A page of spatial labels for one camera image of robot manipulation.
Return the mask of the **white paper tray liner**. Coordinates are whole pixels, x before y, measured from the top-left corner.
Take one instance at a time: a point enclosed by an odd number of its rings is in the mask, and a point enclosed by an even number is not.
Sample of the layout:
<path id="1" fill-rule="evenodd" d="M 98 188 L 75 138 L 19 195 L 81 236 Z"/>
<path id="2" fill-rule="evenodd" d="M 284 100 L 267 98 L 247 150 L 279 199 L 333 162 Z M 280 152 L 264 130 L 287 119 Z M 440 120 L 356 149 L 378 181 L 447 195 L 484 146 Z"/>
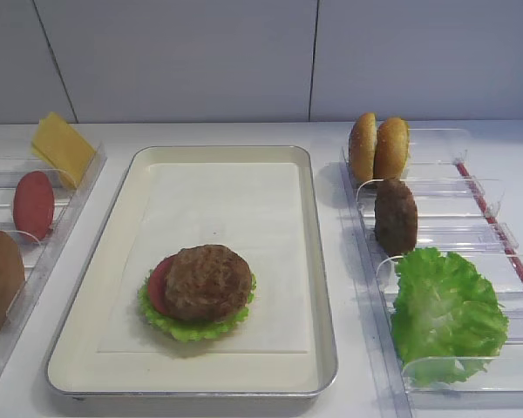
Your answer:
<path id="1" fill-rule="evenodd" d="M 210 351 L 308 351 L 308 268 L 295 165 L 155 164 L 122 206 L 123 219 L 105 234 L 114 281 L 101 350 L 146 353 L 171 345 L 139 313 L 139 287 L 167 255 L 222 244 L 247 261 L 257 285 L 247 319 Z"/>

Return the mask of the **clear acrylic left rack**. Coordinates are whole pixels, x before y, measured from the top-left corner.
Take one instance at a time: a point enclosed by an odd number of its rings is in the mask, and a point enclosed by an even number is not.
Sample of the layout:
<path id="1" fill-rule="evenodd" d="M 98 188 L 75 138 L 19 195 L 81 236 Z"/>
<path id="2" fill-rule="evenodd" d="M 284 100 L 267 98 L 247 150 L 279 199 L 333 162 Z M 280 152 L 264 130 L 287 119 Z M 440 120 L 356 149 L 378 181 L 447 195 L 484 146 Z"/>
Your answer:
<path id="1" fill-rule="evenodd" d="M 5 323 L 0 330 L 0 376 L 105 161 L 104 150 L 99 147 L 78 188 L 70 190 L 63 186 L 59 170 L 50 168 L 37 158 L 0 156 L 0 230 L 8 233 L 17 242 L 23 257 L 25 274 L 25 282 L 11 302 Z M 13 220 L 15 189 L 19 180 L 32 171 L 41 171 L 47 175 L 55 199 L 51 230 L 39 242 L 28 241 L 29 234 L 17 231 Z"/>

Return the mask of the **clear acrylic right rack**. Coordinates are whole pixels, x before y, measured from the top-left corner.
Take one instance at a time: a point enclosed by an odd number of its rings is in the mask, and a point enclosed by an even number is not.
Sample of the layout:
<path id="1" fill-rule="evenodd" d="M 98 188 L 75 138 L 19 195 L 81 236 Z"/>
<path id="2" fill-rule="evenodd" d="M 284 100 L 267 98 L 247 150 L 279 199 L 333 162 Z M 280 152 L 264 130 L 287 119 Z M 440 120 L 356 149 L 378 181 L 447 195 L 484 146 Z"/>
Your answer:
<path id="1" fill-rule="evenodd" d="M 455 166 L 463 162 L 479 182 L 488 208 L 508 233 L 523 262 L 523 250 L 502 222 L 507 185 L 483 177 L 466 160 L 469 134 L 459 129 L 414 129 L 402 179 L 418 207 L 420 247 L 454 252 L 471 261 L 489 279 L 509 319 L 506 344 L 485 370 L 464 382 L 436 382 L 419 387 L 398 359 L 391 338 L 391 315 L 397 298 L 397 259 L 375 238 L 375 181 L 357 183 L 349 154 L 340 155 L 347 209 L 343 216 L 353 266 L 357 302 L 363 321 L 377 408 L 382 417 L 479 417 L 523 415 L 523 285 L 499 241 Z"/>

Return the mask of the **yellow cheese slices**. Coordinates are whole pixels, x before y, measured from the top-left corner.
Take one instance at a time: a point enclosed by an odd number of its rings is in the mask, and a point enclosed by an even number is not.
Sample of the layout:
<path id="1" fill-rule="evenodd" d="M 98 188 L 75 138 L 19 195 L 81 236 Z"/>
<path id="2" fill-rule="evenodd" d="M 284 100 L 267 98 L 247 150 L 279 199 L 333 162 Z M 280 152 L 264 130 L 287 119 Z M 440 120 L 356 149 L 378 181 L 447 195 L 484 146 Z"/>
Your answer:
<path id="1" fill-rule="evenodd" d="M 38 123 L 31 152 L 52 168 L 60 170 L 63 187 L 76 189 L 96 150 L 56 112 Z"/>

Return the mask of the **red tomato slice in rack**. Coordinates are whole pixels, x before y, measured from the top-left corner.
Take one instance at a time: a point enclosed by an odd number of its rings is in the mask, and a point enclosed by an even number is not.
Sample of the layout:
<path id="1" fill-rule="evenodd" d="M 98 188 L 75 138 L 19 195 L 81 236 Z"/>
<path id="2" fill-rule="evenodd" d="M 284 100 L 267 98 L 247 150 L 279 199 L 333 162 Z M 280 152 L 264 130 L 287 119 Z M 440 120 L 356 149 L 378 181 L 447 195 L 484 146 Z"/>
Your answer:
<path id="1" fill-rule="evenodd" d="M 13 219 L 16 229 L 37 242 L 49 232 L 54 214 L 51 182 L 44 172 L 25 174 L 17 184 L 13 199 Z"/>

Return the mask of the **green lettuce leaf on tray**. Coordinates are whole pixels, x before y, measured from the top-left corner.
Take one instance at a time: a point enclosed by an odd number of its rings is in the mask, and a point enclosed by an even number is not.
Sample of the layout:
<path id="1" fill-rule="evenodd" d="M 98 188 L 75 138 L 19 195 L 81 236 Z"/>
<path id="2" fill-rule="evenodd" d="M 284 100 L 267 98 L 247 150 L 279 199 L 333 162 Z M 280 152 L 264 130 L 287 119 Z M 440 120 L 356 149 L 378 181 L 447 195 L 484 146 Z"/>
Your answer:
<path id="1" fill-rule="evenodd" d="M 255 298 L 256 277 L 252 273 L 252 288 L 248 295 L 247 304 L 234 316 L 219 322 L 189 322 L 171 319 L 158 312 L 148 295 L 149 280 L 153 276 L 153 269 L 149 270 L 144 283 L 137 293 L 139 311 L 146 322 L 152 327 L 156 327 L 162 333 L 173 337 L 183 343 L 195 342 L 200 340 L 216 340 L 223 334 L 231 332 L 239 323 L 245 321 L 249 314 L 248 305 Z"/>

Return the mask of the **sesame bun half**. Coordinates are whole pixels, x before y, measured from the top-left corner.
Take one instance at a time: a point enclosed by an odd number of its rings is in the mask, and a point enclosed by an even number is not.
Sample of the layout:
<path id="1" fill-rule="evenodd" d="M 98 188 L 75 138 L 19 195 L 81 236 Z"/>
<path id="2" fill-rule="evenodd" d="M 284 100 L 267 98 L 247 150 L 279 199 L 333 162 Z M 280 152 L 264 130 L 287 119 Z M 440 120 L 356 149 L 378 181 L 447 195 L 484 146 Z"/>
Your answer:
<path id="1" fill-rule="evenodd" d="M 400 179 L 409 157 L 409 125 L 402 118 L 387 118 L 377 128 L 373 176 Z"/>
<path id="2" fill-rule="evenodd" d="M 366 112 L 352 126 L 349 136 L 349 164 L 357 183 L 373 179 L 376 140 L 376 114 Z"/>

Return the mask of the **red strip on right rack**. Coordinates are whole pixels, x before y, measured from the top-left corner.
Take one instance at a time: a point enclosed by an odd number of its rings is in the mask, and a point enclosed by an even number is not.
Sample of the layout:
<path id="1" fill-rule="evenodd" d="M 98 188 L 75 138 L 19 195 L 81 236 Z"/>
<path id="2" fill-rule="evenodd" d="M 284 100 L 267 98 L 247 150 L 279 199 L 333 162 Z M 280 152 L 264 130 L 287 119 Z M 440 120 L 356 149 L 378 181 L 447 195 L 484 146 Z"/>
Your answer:
<path id="1" fill-rule="evenodd" d="M 486 222 L 492 226 L 493 230 L 498 235 L 499 241 L 504 248 L 504 252 L 508 257 L 514 271 L 517 273 L 517 276 L 520 278 L 521 284 L 523 285 L 523 262 L 517 255 L 515 249 L 510 245 L 508 233 L 503 230 L 502 225 L 498 222 L 496 216 L 492 214 L 492 211 L 488 208 L 484 193 L 479 189 L 479 182 L 471 176 L 463 162 L 456 162 L 455 166 L 457 167 L 458 173 L 464 179 L 469 181 L 469 188 L 472 191 L 472 195 L 480 211 L 482 212 L 483 217 L 485 218 Z"/>

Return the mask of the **cream rectangular metal tray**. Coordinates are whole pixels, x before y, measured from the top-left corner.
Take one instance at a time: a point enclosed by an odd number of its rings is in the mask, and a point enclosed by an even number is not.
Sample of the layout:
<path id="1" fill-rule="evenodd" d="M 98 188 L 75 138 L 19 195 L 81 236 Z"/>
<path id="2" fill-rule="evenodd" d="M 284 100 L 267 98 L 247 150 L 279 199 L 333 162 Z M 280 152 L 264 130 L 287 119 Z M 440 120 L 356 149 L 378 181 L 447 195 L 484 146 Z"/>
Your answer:
<path id="1" fill-rule="evenodd" d="M 139 305 L 179 250 L 222 244 L 255 276 L 248 316 L 186 341 Z M 336 344 L 309 154 L 295 146 L 166 146 L 137 152 L 48 359 L 58 392 L 294 396 L 335 378 Z"/>

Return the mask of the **dark brown meat patty right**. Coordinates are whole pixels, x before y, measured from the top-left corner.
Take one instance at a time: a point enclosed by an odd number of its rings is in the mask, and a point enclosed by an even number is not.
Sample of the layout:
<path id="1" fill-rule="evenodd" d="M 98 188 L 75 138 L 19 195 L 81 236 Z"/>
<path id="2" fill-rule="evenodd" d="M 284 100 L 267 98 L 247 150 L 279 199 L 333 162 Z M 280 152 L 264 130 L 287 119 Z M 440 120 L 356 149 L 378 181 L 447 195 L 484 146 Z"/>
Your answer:
<path id="1" fill-rule="evenodd" d="M 385 179 L 377 187 L 375 237 L 388 256 L 412 251 L 417 244 L 418 208 L 411 189 L 399 179 Z"/>

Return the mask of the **green lettuce leaf in rack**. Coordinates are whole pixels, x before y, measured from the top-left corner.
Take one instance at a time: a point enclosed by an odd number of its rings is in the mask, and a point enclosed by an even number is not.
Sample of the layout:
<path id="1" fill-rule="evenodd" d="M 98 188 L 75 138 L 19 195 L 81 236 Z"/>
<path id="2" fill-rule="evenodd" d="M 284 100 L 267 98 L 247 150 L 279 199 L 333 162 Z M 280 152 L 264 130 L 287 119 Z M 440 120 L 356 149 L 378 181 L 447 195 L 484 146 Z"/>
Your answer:
<path id="1" fill-rule="evenodd" d="M 407 253 L 395 271 L 392 338 L 412 381 L 464 382 L 485 370 L 506 343 L 509 324 L 492 283 L 459 254 L 433 247 Z"/>

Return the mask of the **sesame bun half right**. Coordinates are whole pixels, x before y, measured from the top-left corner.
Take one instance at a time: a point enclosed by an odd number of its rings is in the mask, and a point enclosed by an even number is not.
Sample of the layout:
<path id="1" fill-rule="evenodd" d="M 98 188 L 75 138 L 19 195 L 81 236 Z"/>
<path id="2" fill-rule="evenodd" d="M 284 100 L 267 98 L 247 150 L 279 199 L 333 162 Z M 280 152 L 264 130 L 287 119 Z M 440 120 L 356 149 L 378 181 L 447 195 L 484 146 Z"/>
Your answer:
<path id="1" fill-rule="evenodd" d="M 373 176 L 400 179 L 409 157 L 409 125 L 402 118 L 387 118 L 377 128 Z"/>

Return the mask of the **clear acrylic rack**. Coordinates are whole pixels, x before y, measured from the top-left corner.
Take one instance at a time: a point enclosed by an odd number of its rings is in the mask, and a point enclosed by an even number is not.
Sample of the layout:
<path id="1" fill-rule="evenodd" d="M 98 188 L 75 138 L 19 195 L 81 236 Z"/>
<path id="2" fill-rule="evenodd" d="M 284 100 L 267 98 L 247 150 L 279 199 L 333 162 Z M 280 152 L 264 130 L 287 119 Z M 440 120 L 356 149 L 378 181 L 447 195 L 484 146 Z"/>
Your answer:
<path id="1" fill-rule="evenodd" d="M 471 261 L 489 279 L 509 319 L 506 344 L 485 370 L 464 382 L 436 382 L 419 387 L 398 359 L 391 338 L 391 315 L 397 298 L 397 259 L 375 238 L 375 181 L 357 183 L 349 154 L 340 155 L 347 209 L 343 216 L 353 266 L 357 302 L 363 321 L 377 408 L 382 417 L 479 417 L 523 415 L 523 285 L 499 241 L 455 166 L 463 162 L 479 182 L 488 208 L 508 233 L 523 262 L 523 250 L 502 222 L 507 185 L 483 177 L 466 160 L 469 134 L 459 129 L 414 129 L 402 179 L 418 207 L 420 247 L 454 252 Z"/>
<path id="2" fill-rule="evenodd" d="M 17 242 L 23 257 L 25 274 L 25 282 L 11 302 L 5 323 L 0 330 L 0 376 L 105 161 L 104 150 L 99 147 L 78 188 L 70 190 L 63 186 L 59 170 L 50 168 L 37 158 L 0 156 L 0 230 L 8 233 Z M 28 241 L 29 234 L 17 231 L 13 220 L 15 189 L 19 180 L 32 171 L 41 171 L 47 175 L 55 199 L 51 230 L 39 242 Z"/>

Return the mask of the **sesame bun half left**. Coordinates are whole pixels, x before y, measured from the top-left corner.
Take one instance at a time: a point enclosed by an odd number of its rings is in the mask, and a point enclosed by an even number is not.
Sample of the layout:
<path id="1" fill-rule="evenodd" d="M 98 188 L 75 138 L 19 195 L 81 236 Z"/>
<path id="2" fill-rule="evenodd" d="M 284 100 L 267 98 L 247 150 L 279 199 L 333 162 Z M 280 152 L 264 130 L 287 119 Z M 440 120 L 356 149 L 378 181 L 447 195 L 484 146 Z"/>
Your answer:
<path id="1" fill-rule="evenodd" d="M 349 164 L 357 183 L 373 179 L 376 140 L 376 114 L 366 112 L 352 126 L 349 136 Z"/>

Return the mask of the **red tomato slice on tray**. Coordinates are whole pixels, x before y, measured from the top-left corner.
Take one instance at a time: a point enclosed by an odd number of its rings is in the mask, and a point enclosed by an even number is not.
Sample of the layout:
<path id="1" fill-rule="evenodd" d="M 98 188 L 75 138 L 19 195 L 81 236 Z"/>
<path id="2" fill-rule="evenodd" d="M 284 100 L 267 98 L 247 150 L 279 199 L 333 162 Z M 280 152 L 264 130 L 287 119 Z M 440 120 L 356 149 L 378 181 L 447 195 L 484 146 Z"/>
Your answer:
<path id="1" fill-rule="evenodd" d="M 173 264 L 175 254 L 164 258 L 152 271 L 147 283 L 147 295 L 153 308 L 163 316 L 168 316 L 166 306 L 166 275 Z"/>

